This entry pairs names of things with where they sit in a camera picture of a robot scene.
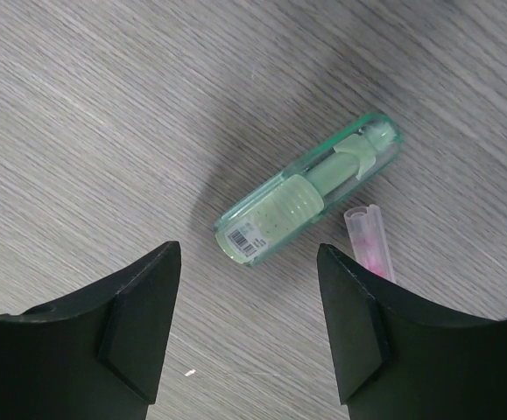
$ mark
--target pink pen cap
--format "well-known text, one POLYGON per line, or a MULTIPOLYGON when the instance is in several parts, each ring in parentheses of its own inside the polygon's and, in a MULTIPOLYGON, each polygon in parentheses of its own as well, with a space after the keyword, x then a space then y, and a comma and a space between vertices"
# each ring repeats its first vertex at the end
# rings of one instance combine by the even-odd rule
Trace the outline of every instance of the pink pen cap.
POLYGON ((382 212, 375 204, 351 208, 344 214, 356 261, 365 269, 395 283, 382 212))

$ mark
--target transparent green case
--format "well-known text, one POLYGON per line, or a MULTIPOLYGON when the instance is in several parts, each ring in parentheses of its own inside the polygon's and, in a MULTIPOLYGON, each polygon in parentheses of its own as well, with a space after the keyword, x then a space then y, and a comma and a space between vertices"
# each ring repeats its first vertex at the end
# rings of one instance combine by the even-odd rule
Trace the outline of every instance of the transparent green case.
POLYGON ((380 172, 400 145, 390 118, 364 116, 223 214, 214 226, 220 248, 236 263, 260 263, 380 172))

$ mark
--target wood grain surface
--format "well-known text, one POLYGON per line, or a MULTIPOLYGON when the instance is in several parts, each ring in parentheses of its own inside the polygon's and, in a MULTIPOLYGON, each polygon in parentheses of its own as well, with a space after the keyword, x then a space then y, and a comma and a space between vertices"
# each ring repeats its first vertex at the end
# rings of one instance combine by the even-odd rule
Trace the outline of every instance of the wood grain surface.
POLYGON ((407 289, 507 317, 507 1, 0 0, 0 312, 179 240, 149 418, 348 418, 315 268, 341 211, 257 269, 211 227, 376 109, 403 153, 339 210, 382 208, 407 289))

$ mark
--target barcode label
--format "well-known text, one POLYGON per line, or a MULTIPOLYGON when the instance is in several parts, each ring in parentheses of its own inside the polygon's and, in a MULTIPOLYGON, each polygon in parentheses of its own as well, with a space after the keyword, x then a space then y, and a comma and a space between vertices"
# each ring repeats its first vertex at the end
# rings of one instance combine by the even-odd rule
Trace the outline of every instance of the barcode label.
POLYGON ((259 229, 249 220, 240 220, 226 234, 228 243, 235 251, 242 254, 247 261, 269 248, 259 229))
POLYGON ((235 230, 229 234, 229 239, 245 254, 245 256, 253 256, 257 252, 257 248, 251 245, 239 230, 235 230))

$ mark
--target transparent pen cap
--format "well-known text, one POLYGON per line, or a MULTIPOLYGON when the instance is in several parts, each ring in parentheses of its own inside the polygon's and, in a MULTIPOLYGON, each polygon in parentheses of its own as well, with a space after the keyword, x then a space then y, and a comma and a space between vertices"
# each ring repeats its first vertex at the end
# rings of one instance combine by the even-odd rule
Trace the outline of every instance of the transparent pen cap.
POLYGON ((382 212, 375 204, 348 210, 344 220, 356 261, 365 269, 395 283, 382 212))
POLYGON ((296 161, 292 170, 302 173, 331 207, 379 173, 400 147, 394 122, 369 114, 296 161))

